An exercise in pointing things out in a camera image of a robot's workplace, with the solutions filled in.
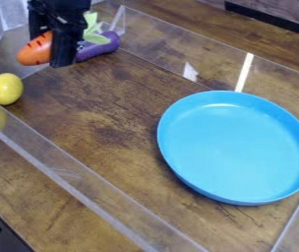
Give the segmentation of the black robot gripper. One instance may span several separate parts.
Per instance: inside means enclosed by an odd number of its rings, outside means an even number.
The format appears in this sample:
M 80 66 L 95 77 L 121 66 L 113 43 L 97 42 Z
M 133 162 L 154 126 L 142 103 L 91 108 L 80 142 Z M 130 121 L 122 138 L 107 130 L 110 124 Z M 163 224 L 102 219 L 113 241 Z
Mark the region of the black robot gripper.
M 28 0 L 28 9 L 31 39 L 52 29 L 50 66 L 72 65 L 89 27 L 85 13 L 91 9 L 91 0 Z

